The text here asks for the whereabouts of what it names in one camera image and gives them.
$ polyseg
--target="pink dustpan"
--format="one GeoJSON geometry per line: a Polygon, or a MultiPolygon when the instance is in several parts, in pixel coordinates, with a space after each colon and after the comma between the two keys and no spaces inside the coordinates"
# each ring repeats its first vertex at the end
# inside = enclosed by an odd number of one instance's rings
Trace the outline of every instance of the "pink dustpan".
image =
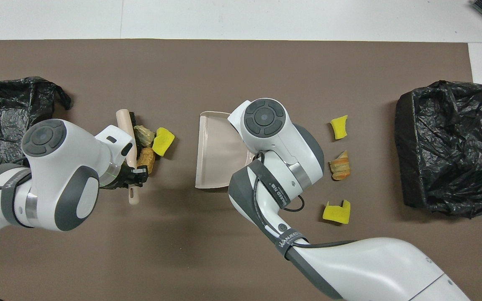
{"type": "Polygon", "coordinates": [[[252,161],[253,154],[228,122],[228,116],[213,111],[200,114],[196,188],[226,187],[232,174],[252,161]]]}

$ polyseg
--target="trash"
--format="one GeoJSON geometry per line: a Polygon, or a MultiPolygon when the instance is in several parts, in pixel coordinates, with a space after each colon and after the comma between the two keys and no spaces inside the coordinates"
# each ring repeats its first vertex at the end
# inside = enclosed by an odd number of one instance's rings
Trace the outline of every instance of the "trash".
{"type": "Polygon", "coordinates": [[[0,164],[23,157],[23,134],[35,123],[52,118],[55,99],[66,110],[72,106],[61,87],[43,78],[0,82],[0,164]]]}
{"type": "Polygon", "coordinates": [[[166,128],[158,128],[157,135],[154,139],[153,148],[154,152],[159,156],[165,156],[166,150],[170,147],[174,141],[174,135],[166,128]]]}
{"type": "Polygon", "coordinates": [[[395,143],[405,204],[482,215],[482,84],[439,81],[402,95],[395,143]]]}
{"type": "Polygon", "coordinates": [[[151,147],[144,147],[137,160],[137,166],[146,165],[148,168],[148,174],[151,175],[151,171],[154,169],[155,152],[151,147]]]}
{"type": "Polygon", "coordinates": [[[143,147],[151,147],[151,144],[154,142],[155,133],[151,130],[145,128],[142,125],[136,125],[133,127],[135,132],[135,139],[139,142],[140,145],[143,147]]]}
{"type": "Polygon", "coordinates": [[[348,224],[350,216],[351,203],[348,200],[343,200],[341,206],[331,206],[330,202],[327,202],[327,206],[323,211],[323,219],[326,219],[327,221],[335,221],[342,224],[348,224]]]}
{"type": "Polygon", "coordinates": [[[351,175],[351,167],[349,165],[349,153],[342,152],[336,160],[328,163],[331,166],[332,179],[341,181],[351,175]]]}
{"type": "Polygon", "coordinates": [[[342,139],[347,136],[345,124],[348,116],[349,115],[345,115],[340,118],[334,118],[333,120],[331,120],[332,129],[334,130],[334,138],[336,140],[342,139]]]}

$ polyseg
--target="white floor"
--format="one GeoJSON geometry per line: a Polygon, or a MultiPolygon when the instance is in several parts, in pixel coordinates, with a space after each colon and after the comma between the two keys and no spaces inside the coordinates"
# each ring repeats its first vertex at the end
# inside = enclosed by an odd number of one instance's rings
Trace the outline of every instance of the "white floor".
{"type": "Polygon", "coordinates": [[[468,0],[0,0],[0,39],[45,38],[467,42],[482,84],[468,0]]]}

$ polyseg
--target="brush handle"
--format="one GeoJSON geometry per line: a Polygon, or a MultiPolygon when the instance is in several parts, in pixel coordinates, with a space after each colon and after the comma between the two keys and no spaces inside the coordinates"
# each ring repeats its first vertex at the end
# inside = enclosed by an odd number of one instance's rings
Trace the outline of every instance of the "brush handle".
{"type": "MultiPolygon", "coordinates": [[[[135,139],[135,134],[133,133],[133,124],[131,123],[130,118],[130,111],[128,109],[121,109],[116,112],[116,122],[118,123],[118,127],[121,128],[124,132],[128,133],[130,136],[135,139]]],[[[126,162],[128,166],[132,168],[137,168],[137,148],[134,145],[130,151],[128,152],[128,156],[126,156],[126,162]]],[[[128,190],[128,197],[130,204],[139,204],[139,190],[137,186],[130,186],[128,190]]]]}

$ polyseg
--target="black trash bag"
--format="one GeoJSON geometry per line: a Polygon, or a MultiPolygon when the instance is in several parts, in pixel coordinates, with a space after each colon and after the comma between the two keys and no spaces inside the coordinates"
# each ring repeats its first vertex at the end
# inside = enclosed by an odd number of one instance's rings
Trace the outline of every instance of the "black trash bag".
{"type": "Polygon", "coordinates": [[[439,81],[402,95],[395,143],[405,204],[482,215],[482,84],[439,81]]]}
{"type": "Polygon", "coordinates": [[[52,117],[55,99],[68,110],[72,101],[61,87],[40,77],[0,82],[0,164],[23,156],[21,138],[32,125],[52,117]]]}

